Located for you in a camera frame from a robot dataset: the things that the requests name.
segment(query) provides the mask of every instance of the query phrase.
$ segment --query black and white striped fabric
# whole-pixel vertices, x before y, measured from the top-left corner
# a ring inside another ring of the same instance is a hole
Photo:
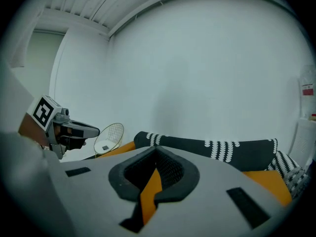
[[[310,178],[305,170],[300,167],[290,156],[278,151],[272,162],[265,170],[276,170],[285,182],[292,198],[302,194]]]
[[[293,198],[307,186],[309,177],[291,157],[277,150],[277,139],[258,141],[202,141],[139,132],[136,149],[162,145],[226,162],[240,171],[276,170]]]

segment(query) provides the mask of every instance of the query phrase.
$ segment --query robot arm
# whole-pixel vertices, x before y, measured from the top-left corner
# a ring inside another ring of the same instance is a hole
[[[88,138],[97,137],[100,130],[94,126],[70,119],[69,110],[62,108],[51,97],[43,95],[31,117],[44,130],[49,142],[49,148],[59,159],[66,150],[80,149]],[[60,126],[56,136],[54,128]]]

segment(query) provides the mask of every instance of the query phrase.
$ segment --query white wire chair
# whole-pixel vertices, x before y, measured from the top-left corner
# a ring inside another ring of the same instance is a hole
[[[94,151],[103,155],[118,148],[123,139],[124,126],[121,123],[114,123],[107,126],[94,141]]]

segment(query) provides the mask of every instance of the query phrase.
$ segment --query ceiling beam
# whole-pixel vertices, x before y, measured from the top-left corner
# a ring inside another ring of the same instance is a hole
[[[35,30],[66,33],[70,27],[83,27],[95,31],[109,39],[109,29],[94,21],[68,12],[45,9],[39,18]]]

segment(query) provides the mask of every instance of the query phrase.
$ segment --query black mesh opening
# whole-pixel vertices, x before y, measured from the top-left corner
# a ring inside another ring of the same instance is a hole
[[[136,202],[133,214],[120,225],[138,233],[143,225],[140,194],[157,168],[162,191],[154,198],[156,208],[161,202],[176,202],[190,194],[199,181],[199,171],[190,161],[161,146],[151,147],[114,166],[109,182],[121,199]]]
[[[184,169],[179,162],[168,155],[161,152],[156,154],[156,167],[161,178],[162,190],[165,190],[181,180]]]
[[[155,168],[155,152],[152,151],[127,166],[124,170],[124,177],[142,192]]]

